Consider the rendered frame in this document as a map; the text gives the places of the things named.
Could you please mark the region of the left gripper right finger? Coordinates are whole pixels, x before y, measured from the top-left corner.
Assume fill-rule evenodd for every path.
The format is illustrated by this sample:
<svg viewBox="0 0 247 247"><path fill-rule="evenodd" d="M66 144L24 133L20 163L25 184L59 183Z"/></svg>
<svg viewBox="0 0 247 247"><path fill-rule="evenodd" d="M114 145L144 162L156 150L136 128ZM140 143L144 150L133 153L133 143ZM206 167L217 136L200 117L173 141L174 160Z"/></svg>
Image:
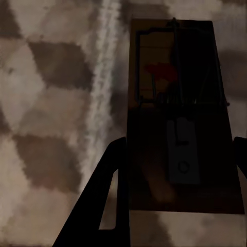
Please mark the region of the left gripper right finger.
<svg viewBox="0 0 247 247"><path fill-rule="evenodd" d="M236 163L247 178L247 139L235 137L233 140Z"/></svg>

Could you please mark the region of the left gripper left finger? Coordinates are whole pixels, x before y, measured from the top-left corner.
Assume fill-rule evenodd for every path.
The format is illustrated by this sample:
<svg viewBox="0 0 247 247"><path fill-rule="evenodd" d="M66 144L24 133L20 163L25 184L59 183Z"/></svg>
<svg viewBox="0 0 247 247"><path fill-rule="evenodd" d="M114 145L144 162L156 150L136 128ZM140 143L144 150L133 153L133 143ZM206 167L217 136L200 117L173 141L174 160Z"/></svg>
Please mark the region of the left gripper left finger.
<svg viewBox="0 0 247 247"><path fill-rule="evenodd" d="M118 169L116 227L99 230ZM126 138L109 144L52 247L130 247Z"/></svg>

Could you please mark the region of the mousetrap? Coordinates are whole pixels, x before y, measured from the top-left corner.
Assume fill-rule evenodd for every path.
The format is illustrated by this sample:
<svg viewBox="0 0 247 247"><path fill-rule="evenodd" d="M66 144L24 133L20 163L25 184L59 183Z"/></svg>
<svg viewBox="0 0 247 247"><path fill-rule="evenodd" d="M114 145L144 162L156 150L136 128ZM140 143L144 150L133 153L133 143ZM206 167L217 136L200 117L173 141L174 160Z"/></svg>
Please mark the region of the mousetrap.
<svg viewBox="0 0 247 247"><path fill-rule="evenodd" d="M129 210L245 215L212 21L130 21Z"/></svg>

